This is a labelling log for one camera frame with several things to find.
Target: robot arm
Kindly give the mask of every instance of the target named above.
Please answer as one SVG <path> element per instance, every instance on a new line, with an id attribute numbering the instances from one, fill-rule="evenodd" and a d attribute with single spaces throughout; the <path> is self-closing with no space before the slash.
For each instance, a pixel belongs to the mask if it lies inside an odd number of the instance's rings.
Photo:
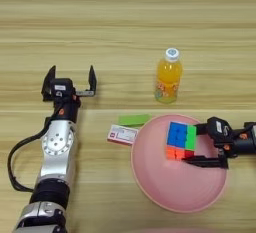
<path id="1" fill-rule="evenodd" d="M 90 90 L 80 91 L 78 95 L 70 79 L 55 78 L 55 67 L 48 72 L 42 94 L 44 101 L 53 101 L 55 112 L 54 116 L 46 118 L 47 131 L 42 137 L 43 164 L 14 233 L 67 233 L 66 208 L 75 168 L 77 114 L 80 96 L 94 96 L 96 92 L 97 80 L 92 67 L 89 83 Z"/>
<path id="2" fill-rule="evenodd" d="M 228 158 L 240 154 L 256 153 L 256 123 L 246 122 L 243 129 L 233 130 L 229 123 L 217 117 L 211 117 L 206 124 L 198 124 L 197 135 L 207 134 L 218 149 L 218 157 L 194 156 L 183 161 L 199 167 L 220 167 L 228 169 Z"/>

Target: bottle cap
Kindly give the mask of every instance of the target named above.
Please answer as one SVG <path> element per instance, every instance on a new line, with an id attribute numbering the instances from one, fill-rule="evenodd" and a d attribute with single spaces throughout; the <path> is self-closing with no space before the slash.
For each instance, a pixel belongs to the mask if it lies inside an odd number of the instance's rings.
<path id="1" fill-rule="evenodd" d="M 165 52 L 165 59 L 169 62 L 175 62 L 179 59 L 180 52 L 176 48 L 168 48 Z"/>

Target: colorful cube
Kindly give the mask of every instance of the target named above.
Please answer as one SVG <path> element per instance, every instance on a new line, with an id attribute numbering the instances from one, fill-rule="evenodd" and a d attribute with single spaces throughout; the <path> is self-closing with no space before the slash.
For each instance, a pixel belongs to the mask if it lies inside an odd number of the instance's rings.
<path id="1" fill-rule="evenodd" d="M 194 156 L 196 127 L 171 122 L 167 135 L 166 158 L 181 160 Z"/>

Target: pink bowl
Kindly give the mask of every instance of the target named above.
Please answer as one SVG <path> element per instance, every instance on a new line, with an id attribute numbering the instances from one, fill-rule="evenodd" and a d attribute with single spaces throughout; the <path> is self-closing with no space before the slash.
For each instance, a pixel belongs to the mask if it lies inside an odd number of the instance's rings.
<path id="1" fill-rule="evenodd" d="M 132 147 L 131 163 L 135 178 L 142 191 L 167 210 L 181 213 L 203 210 L 221 195 L 227 171 L 167 160 L 166 134 L 171 121 L 199 123 L 182 115 L 166 115 L 145 124 Z M 195 155 L 217 156 L 217 149 L 208 136 L 198 136 Z"/>

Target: green block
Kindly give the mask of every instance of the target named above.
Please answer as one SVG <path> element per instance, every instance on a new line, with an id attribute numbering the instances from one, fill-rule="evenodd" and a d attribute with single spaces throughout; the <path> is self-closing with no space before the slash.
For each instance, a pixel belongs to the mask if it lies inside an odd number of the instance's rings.
<path id="1" fill-rule="evenodd" d="M 193 125 L 188 125 L 187 135 L 189 135 L 189 136 L 196 136 L 196 127 L 193 126 Z"/>
<path id="2" fill-rule="evenodd" d="M 186 141 L 185 149 L 194 151 L 196 149 L 196 143 L 192 141 Z"/>
<path id="3" fill-rule="evenodd" d="M 185 144 L 185 149 L 187 150 L 195 150 L 196 148 L 196 127 L 195 130 L 191 128 L 188 130 L 187 140 Z"/>
<path id="4" fill-rule="evenodd" d="M 142 126 L 151 119 L 151 115 L 125 115 L 119 116 L 118 124 L 122 126 Z"/>

